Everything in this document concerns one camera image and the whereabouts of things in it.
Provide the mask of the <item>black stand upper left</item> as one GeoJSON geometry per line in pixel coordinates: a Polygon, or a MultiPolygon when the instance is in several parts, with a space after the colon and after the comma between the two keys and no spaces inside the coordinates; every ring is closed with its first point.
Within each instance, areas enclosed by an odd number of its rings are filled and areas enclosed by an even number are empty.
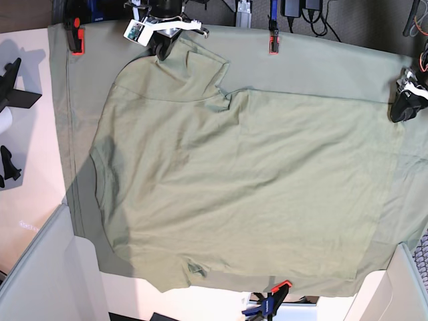
{"type": "Polygon", "coordinates": [[[5,65],[1,76],[1,111],[6,107],[30,109],[41,97],[41,94],[15,89],[15,82],[21,65],[21,58],[5,65]]]}

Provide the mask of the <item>black stand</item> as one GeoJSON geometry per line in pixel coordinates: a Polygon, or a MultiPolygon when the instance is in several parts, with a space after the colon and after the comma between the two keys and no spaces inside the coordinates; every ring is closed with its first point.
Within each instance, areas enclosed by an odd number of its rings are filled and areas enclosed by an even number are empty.
{"type": "Polygon", "coordinates": [[[6,107],[30,109],[41,97],[41,94],[15,89],[15,82],[21,65],[21,58],[5,65],[1,76],[1,111],[6,107]]]}
{"type": "Polygon", "coordinates": [[[9,179],[17,181],[21,177],[21,169],[18,169],[12,162],[12,154],[9,149],[1,145],[1,162],[3,174],[1,175],[1,188],[5,188],[5,182],[9,179]]]}

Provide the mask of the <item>blue orange clamp bottom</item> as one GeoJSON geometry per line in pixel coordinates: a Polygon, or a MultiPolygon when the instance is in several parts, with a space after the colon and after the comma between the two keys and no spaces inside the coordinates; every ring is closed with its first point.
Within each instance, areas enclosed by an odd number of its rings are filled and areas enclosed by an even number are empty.
{"type": "Polygon", "coordinates": [[[257,305],[243,310],[241,313],[246,317],[246,320],[273,320],[291,287],[292,283],[286,280],[275,285],[267,293],[267,296],[254,292],[253,294],[258,298],[257,305]]]}

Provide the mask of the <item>light green T-shirt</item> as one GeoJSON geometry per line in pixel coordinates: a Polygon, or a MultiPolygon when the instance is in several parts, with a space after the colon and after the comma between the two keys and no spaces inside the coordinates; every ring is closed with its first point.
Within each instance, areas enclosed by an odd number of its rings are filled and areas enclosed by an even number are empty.
{"type": "Polygon", "coordinates": [[[187,40],[127,64],[90,155],[112,251],[160,291],[209,272],[352,282],[405,130],[387,105],[242,89],[187,40]]]}

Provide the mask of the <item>orange black clamp left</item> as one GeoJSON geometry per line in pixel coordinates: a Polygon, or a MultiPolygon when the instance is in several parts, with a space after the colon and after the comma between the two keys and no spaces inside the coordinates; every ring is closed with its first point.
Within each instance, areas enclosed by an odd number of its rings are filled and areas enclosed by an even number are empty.
{"type": "Polygon", "coordinates": [[[80,19],[69,18],[64,22],[68,47],[74,56],[84,54],[84,29],[81,27],[80,19]]]}

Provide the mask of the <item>silver aluminium post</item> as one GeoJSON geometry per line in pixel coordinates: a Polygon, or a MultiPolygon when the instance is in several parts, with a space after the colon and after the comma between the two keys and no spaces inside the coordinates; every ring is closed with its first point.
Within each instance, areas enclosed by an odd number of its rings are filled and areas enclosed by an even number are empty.
{"type": "Polygon", "coordinates": [[[236,6],[235,26],[245,29],[251,28],[251,6],[250,0],[239,0],[236,6]]]}

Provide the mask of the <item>black stand lower left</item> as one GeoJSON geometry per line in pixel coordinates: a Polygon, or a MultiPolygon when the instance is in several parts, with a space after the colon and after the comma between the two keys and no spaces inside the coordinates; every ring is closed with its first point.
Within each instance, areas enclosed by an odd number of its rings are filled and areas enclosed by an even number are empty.
{"type": "Polygon", "coordinates": [[[1,188],[5,188],[5,182],[9,179],[17,181],[21,177],[21,169],[18,169],[12,162],[12,154],[9,149],[1,145],[1,162],[3,174],[1,175],[1,188]]]}

